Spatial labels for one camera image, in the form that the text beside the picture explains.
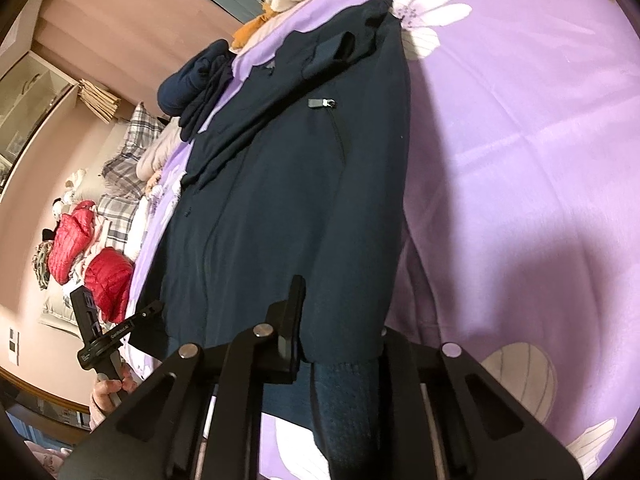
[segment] cabinet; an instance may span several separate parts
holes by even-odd
[[[78,82],[33,52],[0,79],[0,201],[26,151],[77,95]]]

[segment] wall socket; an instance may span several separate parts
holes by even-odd
[[[9,327],[9,362],[18,365],[18,348],[20,343],[20,332]]]

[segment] metal screw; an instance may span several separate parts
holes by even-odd
[[[254,326],[254,334],[257,337],[268,337],[273,334],[273,326],[269,323],[260,323],[260,325]]]
[[[455,359],[456,357],[460,357],[462,355],[462,348],[455,343],[444,343],[442,345],[442,353],[447,357],[451,357]]]
[[[191,359],[192,357],[196,357],[198,355],[198,347],[193,343],[187,343],[186,345],[182,345],[178,350],[178,355],[183,359]]]

